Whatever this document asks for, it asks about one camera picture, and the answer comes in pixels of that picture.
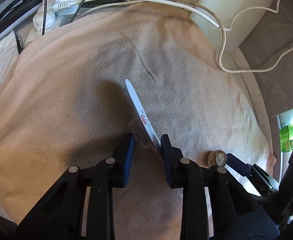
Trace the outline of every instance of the silver rivet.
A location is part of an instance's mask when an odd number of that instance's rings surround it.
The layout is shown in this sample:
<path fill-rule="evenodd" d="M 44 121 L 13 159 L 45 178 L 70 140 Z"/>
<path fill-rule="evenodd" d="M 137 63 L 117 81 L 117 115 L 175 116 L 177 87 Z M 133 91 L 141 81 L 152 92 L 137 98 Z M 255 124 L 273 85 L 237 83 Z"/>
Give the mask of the silver rivet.
<path fill-rule="evenodd" d="M 189 164 L 190 160 L 188 158 L 182 158 L 182 159 L 180 159 L 180 162 L 183 164 Z"/>
<path fill-rule="evenodd" d="M 70 171 L 71 173 L 75 173 L 75 172 L 78 171 L 78 167 L 77 167 L 77 166 L 71 166 L 71 167 L 69 168 L 69 171 Z"/>
<path fill-rule="evenodd" d="M 107 163 L 107 164 L 112 164 L 112 163 L 115 163 L 115 158 L 107 158 L 106 160 L 105 160 L 105 162 Z"/>
<path fill-rule="evenodd" d="M 224 173 L 226 173 L 226 169 L 224 167 L 220 166 L 217 168 L 217 172 L 224 174 Z"/>

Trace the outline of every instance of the white container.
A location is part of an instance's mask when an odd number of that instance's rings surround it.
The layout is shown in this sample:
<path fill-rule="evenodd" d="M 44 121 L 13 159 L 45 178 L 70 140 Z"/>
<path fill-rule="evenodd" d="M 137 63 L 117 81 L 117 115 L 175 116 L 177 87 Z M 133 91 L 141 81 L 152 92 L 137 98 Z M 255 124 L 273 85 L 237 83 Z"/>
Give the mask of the white container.
<path fill-rule="evenodd" d="M 199 0 L 198 3 L 215 12 L 223 22 L 224 27 L 229 28 L 232 19 L 241 10 L 253 6 L 269 7 L 273 1 L 274 0 Z M 235 20 L 232 30 L 226 33 L 225 52 L 233 53 L 254 29 L 265 12 L 266 11 L 262 9 L 255 9 L 241 14 Z M 221 30 L 197 14 L 191 13 L 190 18 L 200 27 L 214 48 L 220 49 L 222 41 Z"/>

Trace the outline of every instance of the fleece cloth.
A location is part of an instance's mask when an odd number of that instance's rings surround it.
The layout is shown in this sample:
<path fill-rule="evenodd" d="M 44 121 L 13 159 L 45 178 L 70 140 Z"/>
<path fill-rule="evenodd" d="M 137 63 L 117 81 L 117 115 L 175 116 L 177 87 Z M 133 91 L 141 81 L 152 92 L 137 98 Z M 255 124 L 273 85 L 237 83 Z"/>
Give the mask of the fleece cloth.
<path fill-rule="evenodd" d="M 130 181 L 113 191 L 116 238 L 179 239 L 182 190 L 168 187 L 124 80 L 158 136 L 169 134 L 185 157 L 206 166 L 221 149 L 268 170 L 267 140 L 215 58 L 184 13 L 152 3 L 89 15 L 33 41 L 0 86 L 4 210 L 19 223 L 69 166 L 94 166 L 133 132 Z"/>

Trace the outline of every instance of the white power cord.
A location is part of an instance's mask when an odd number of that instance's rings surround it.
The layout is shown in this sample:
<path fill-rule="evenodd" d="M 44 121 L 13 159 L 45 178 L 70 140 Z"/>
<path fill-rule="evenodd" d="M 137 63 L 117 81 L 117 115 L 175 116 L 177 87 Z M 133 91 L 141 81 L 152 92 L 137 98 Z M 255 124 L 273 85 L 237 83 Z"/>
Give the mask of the white power cord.
<path fill-rule="evenodd" d="M 178 7 L 178 8 L 182 8 L 182 9 L 186 9 L 188 11 L 191 11 L 191 12 L 201 16 L 202 18 L 204 18 L 205 20 L 207 20 L 208 22 L 213 24 L 215 27 L 221 29 L 221 31 L 222 31 L 222 44 L 221 44 L 221 48 L 220 48 L 220 51 L 219 51 L 219 54 L 218 54 L 218 58 L 217 58 L 218 62 L 217 63 L 218 63 L 219 68 L 222 71 L 225 71 L 227 73 L 262 73 L 262 72 L 270 71 L 270 70 L 272 70 L 273 68 L 275 68 L 277 66 L 278 62 L 281 60 L 282 57 L 284 57 L 287 53 L 289 53 L 289 52 L 291 52 L 293 50 L 293 47 L 292 47 L 292 48 L 288 49 L 287 51 L 285 51 L 284 53 L 282 53 L 280 55 L 280 57 L 278 58 L 278 60 L 275 62 L 275 64 L 273 66 L 271 66 L 270 68 L 267 68 L 267 69 L 229 70 L 229 69 L 224 68 L 223 65 L 222 65 L 222 55 L 223 55 L 223 52 L 224 52 L 224 49 L 225 49 L 225 44 L 226 44 L 226 31 L 231 31 L 232 30 L 233 23 L 236 20 L 236 18 L 240 14 L 242 14 L 242 13 L 248 11 L 248 10 L 253 10 L 253 9 L 263 9 L 263 10 L 268 10 L 268 11 L 271 11 L 271 12 L 274 12 L 274 13 L 278 13 L 280 0 L 277 1 L 277 9 L 276 10 L 272 10 L 270 8 L 267 8 L 267 7 L 249 7 L 247 9 L 242 10 L 241 12 L 239 12 L 233 18 L 230 28 L 227 28 L 227 29 L 224 27 L 222 21 L 216 16 L 216 14 L 214 12 L 212 12 L 210 9 L 206 8 L 203 5 L 200 5 L 200 4 L 195 3 L 193 1 L 190 1 L 190 0 L 131 0 L 131 1 L 132 2 L 121 2 L 121 3 L 105 4 L 105 5 L 101 5 L 101 6 L 92 8 L 89 11 L 91 12 L 91 11 L 98 10 L 98 9 L 101 9 L 101 8 L 117 6 L 117 5 L 133 4 L 133 3 L 143 2 L 143 1 L 171 5 L 171 6 L 175 6 L 175 7 Z M 178 2 L 175 2 L 175 1 L 191 4 L 191 5 L 197 6 L 197 7 L 201 8 L 201 9 L 207 11 L 210 15 L 213 16 L 213 18 L 217 21 L 217 23 L 214 20 L 212 20 L 210 17 L 208 17 L 207 15 L 205 15 L 202 12 L 198 11 L 197 9 L 195 9 L 195 8 L 189 6 L 189 5 L 178 3 Z M 61 8 L 67 8 L 67 7 L 70 7 L 72 5 L 79 4 L 81 2 L 82 2 L 82 0 L 76 0 L 76 1 L 73 1 L 73 2 L 70 2 L 70 1 L 64 2 L 63 5 L 54 4 L 53 6 L 51 6 L 49 8 L 49 10 L 58 11 L 58 10 L 61 10 Z"/>

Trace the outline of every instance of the screw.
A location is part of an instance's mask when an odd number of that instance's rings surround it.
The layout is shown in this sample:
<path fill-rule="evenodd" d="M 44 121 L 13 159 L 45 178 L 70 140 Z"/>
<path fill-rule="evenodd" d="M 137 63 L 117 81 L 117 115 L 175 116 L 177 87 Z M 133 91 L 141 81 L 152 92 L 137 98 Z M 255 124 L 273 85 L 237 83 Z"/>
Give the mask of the screw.
<path fill-rule="evenodd" d="M 78 167 L 77 166 L 71 166 L 70 168 L 69 168 L 69 172 L 71 172 L 71 173 L 75 173 L 75 172 L 77 172 L 78 171 Z"/>
<path fill-rule="evenodd" d="M 189 164 L 190 163 L 190 159 L 188 159 L 188 158 L 182 158 L 182 159 L 180 159 L 180 162 L 183 163 L 183 164 Z"/>
<path fill-rule="evenodd" d="M 107 158 L 106 160 L 105 160 L 105 162 L 107 163 L 107 164 L 112 164 L 112 163 L 115 163 L 115 158 Z"/>
<path fill-rule="evenodd" d="M 218 167 L 216 170 L 217 170 L 217 172 L 222 173 L 222 174 L 226 173 L 226 169 L 222 166 Z"/>

